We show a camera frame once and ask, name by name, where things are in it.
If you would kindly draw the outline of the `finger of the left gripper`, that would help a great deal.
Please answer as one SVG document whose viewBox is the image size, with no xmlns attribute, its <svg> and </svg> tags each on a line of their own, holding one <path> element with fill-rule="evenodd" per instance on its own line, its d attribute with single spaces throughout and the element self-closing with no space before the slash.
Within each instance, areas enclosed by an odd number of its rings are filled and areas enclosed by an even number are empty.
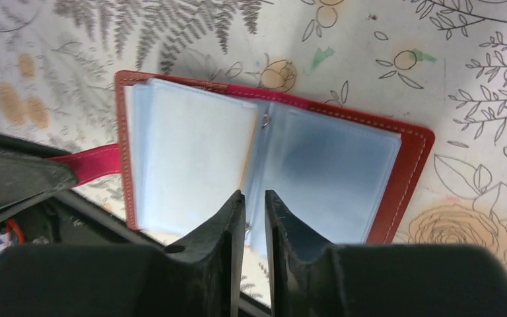
<svg viewBox="0 0 507 317">
<path fill-rule="evenodd" d="M 0 149 L 0 210 L 77 183 L 66 164 Z"/>
</svg>

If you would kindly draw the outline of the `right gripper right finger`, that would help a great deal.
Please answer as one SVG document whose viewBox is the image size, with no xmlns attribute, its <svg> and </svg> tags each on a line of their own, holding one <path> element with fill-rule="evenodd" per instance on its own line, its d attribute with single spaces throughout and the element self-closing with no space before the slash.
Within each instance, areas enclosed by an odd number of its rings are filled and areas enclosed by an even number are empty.
<svg viewBox="0 0 507 317">
<path fill-rule="evenodd" d="M 507 316 L 507 274 L 461 244 L 334 244 L 265 193 L 274 316 Z"/>
</svg>

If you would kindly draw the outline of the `red leather card holder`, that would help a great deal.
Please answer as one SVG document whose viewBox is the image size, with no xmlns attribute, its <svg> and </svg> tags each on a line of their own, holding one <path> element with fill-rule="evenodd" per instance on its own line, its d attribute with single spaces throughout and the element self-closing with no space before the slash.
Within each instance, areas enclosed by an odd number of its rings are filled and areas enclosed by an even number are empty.
<svg viewBox="0 0 507 317">
<path fill-rule="evenodd" d="M 273 190 L 334 243 L 390 242 L 434 144 L 426 127 L 260 88 L 118 71 L 119 141 L 65 155 L 79 184 L 120 174 L 127 226 L 183 236 L 246 197 L 265 243 Z"/>
</svg>

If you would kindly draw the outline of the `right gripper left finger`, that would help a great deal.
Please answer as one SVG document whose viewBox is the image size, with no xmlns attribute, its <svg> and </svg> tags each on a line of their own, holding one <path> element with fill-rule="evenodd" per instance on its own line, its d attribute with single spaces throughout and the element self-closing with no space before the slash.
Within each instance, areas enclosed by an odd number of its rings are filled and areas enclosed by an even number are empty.
<svg viewBox="0 0 507 317">
<path fill-rule="evenodd" d="M 25 244 L 0 255 L 0 316 L 237 316 L 245 198 L 164 248 Z"/>
</svg>

